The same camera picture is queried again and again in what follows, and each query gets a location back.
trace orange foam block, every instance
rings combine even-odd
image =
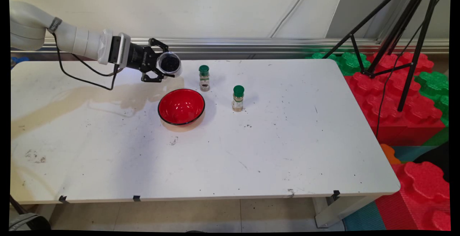
[[[380,147],[382,147],[383,153],[386,156],[386,159],[389,161],[390,164],[400,164],[401,161],[395,157],[395,150],[386,145],[386,144],[380,144]]]

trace green jar lid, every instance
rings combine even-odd
[[[235,97],[242,97],[244,96],[244,87],[241,85],[236,85],[233,88],[233,93],[235,94]]]
[[[200,71],[200,75],[208,76],[209,75],[209,67],[207,65],[201,65],[198,69]]]

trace table leg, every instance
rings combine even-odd
[[[380,195],[342,196],[329,206],[324,204],[326,201],[325,197],[314,197],[313,203],[317,213],[317,216],[315,216],[317,227],[328,228],[334,223],[337,223],[343,218],[363,208],[365,205],[368,205],[378,197],[380,197]]]

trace glass jar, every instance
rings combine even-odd
[[[243,97],[244,97],[244,87],[237,85],[233,88],[233,102],[232,108],[235,112],[241,112],[243,110]]]
[[[209,86],[209,67],[207,65],[201,65],[198,70],[200,72],[200,90],[208,91],[211,88]]]

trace black bowl rim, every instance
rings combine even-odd
[[[177,90],[191,90],[191,89],[190,89],[190,88],[179,88],[179,89],[177,89]],[[171,123],[171,122],[166,121],[166,120],[163,118],[163,116],[161,116],[161,114],[160,114],[160,103],[161,103],[161,101],[166,97],[166,95],[164,95],[164,96],[161,98],[161,100],[158,102],[158,106],[157,106],[158,115],[160,116],[161,120],[165,121],[166,123],[172,124],[173,126],[183,126],[184,124],[192,123],[193,121],[195,121],[195,120],[197,120],[198,118],[200,118],[200,116],[201,116],[201,115],[203,114],[203,112],[204,112],[204,108],[206,107],[206,101],[204,100],[204,97],[203,97],[199,92],[197,92],[197,94],[200,95],[200,97],[202,97],[202,100],[203,100],[203,110],[202,110],[202,112],[201,112],[195,119],[193,119],[193,120],[191,120],[191,121],[188,121],[187,123]]]

